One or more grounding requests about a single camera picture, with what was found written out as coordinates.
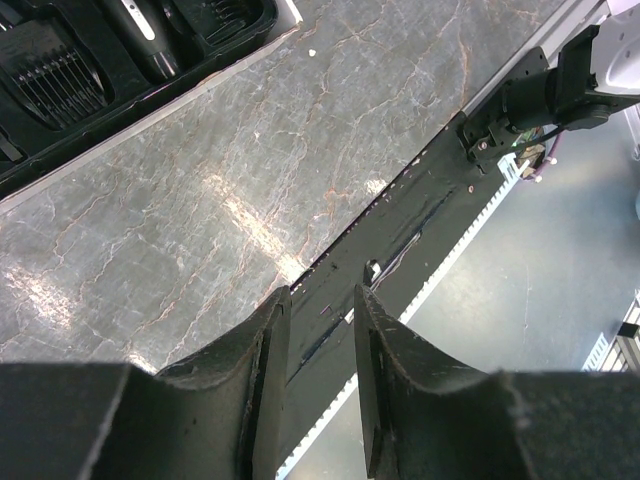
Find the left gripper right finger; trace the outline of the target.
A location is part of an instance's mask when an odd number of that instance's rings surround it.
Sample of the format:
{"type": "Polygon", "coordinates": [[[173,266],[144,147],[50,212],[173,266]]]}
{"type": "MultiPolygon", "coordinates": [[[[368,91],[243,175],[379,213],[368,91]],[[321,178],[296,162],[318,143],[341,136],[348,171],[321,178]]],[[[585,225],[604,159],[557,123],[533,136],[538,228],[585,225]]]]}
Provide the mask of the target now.
{"type": "Polygon", "coordinates": [[[366,472],[371,479],[635,479],[634,372],[484,373],[354,291],[366,472]]]}

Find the black comb guard attachment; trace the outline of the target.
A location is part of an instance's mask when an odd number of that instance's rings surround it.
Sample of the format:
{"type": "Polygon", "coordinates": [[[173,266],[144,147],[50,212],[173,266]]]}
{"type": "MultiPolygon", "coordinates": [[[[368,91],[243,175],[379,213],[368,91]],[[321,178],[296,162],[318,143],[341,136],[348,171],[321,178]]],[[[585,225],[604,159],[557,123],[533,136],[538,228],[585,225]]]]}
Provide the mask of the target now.
{"type": "Polygon", "coordinates": [[[109,104],[97,67],[56,20],[30,20],[1,33],[1,84],[54,131],[109,104]]]}

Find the black silver hair clipper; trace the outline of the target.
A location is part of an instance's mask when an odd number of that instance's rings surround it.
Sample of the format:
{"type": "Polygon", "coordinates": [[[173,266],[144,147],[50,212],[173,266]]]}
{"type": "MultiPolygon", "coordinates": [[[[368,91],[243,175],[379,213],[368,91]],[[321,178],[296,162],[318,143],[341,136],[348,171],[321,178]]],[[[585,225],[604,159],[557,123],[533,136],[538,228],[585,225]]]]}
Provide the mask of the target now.
{"type": "Polygon", "coordinates": [[[161,9],[153,1],[99,1],[107,21],[145,77],[160,84],[181,72],[161,9]]]}

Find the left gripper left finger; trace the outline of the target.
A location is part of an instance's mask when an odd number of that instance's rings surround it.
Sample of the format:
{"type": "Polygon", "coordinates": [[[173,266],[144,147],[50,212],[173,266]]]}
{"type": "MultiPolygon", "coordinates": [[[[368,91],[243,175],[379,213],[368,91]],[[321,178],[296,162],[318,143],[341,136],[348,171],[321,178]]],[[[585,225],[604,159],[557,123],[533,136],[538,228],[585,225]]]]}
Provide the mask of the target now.
{"type": "Polygon", "coordinates": [[[287,288],[156,374],[130,363],[1,368],[5,479],[272,479],[291,320],[287,288]]]}

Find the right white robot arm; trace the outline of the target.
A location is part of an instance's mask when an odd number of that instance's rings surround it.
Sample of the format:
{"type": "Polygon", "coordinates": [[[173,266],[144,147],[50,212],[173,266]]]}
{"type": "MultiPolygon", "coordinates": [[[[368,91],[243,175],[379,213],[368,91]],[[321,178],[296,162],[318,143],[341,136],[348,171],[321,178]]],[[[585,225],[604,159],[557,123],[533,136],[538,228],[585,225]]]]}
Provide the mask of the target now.
{"type": "Polygon", "coordinates": [[[639,3],[613,1],[551,67],[536,47],[459,129],[467,158],[487,172],[505,155],[574,130],[592,129],[639,103],[639,3]]]}

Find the white clipper kit box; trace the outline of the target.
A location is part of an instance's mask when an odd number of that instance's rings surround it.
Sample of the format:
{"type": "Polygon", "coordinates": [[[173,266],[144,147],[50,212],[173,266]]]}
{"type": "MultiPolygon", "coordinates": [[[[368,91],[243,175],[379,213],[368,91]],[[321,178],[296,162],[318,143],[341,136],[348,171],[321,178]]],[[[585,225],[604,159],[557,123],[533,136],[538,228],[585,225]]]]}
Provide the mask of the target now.
{"type": "Polygon", "coordinates": [[[150,82],[99,1],[5,1],[1,33],[30,20],[58,21],[97,67],[109,104],[65,130],[29,114],[1,84],[1,208],[9,211],[79,160],[90,159],[194,99],[279,46],[301,24],[293,1],[153,1],[163,12],[181,72],[150,82]]]}

